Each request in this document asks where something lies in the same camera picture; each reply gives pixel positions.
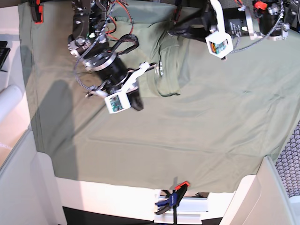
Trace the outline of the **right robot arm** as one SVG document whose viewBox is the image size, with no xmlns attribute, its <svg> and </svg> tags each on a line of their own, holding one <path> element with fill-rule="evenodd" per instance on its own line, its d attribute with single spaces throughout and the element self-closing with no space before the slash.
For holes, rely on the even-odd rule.
<svg viewBox="0 0 300 225">
<path fill-rule="evenodd" d="M 128 3 L 125 0 L 74 0 L 71 3 L 74 16 L 68 49 L 75 57 L 76 64 L 82 63 L 87 71 L 95 73 L 102 82 L 99 86 L 87 86 L 74 68 L 77 83 L 87 91 L 86 98 L 103 98 L 110 114 L 129 108 L 141 111 L 144 105 L 138 78 L 153 70 L 156 63 L 145 62 L 137 69 L 126 67 L 120 56 L 138 48 L 138 38 L 133 30 L 115 38 L 112 34 L 117 29 L 107 28 L 109 23 L 116 24 L 112 13 L 117 4 L 125 10 L 131 25 L 134 24 Z"/>
</svg>

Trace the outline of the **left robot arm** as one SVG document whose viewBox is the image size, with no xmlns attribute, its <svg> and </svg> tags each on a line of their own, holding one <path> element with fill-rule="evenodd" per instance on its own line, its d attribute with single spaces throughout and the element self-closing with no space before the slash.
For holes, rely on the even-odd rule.
<svg viewBox="0 0 300 225">
<path fill-rule="evenodd" d="M 233 38 L 284 40 L 290 29 L 300 30 L 293 25 L 300 20 L 298 0 L 254 0 L 252 7 L 240 0 L 237 4 L 222 8 L 218 0 L 202 0 L 199 10 L 176 22 L 168 34 L 205 42 L 210 34 L 224 30 Z"/>
</svg>

